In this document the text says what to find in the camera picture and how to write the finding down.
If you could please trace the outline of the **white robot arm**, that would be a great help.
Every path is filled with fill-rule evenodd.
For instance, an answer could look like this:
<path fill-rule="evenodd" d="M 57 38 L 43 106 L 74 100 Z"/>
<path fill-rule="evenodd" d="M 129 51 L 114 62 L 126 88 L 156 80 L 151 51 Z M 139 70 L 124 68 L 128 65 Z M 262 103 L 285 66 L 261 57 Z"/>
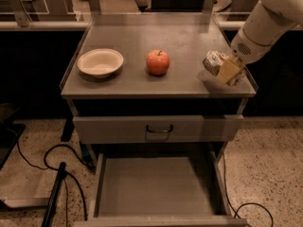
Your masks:
<path fill-rule="evenodd" d="M 231 42 L 217 80 L 234 80 L 244 66 L 263 58 L 278 39 L 293 27 L 303 26 L 303 0 L 258 0 Z"/>

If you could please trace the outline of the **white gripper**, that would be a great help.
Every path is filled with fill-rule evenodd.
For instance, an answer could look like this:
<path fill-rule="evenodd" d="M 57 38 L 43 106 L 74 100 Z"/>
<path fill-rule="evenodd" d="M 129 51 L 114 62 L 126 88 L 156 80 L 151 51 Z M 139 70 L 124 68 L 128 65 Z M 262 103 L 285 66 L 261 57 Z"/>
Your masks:
<path fill-rule="evenodd" d="M 242 27 L 231 42 L 231 50 L 244 64 L 250 64 L 263 58 L 276 43 L 276 36 L 264 38 L 265 42 L 254 42 L 244 32 Z M 221 84 L 233 85 L 239 78 L 244 65 L 241 62 L 227 58 L 223 61 L 216 76 Z"/>

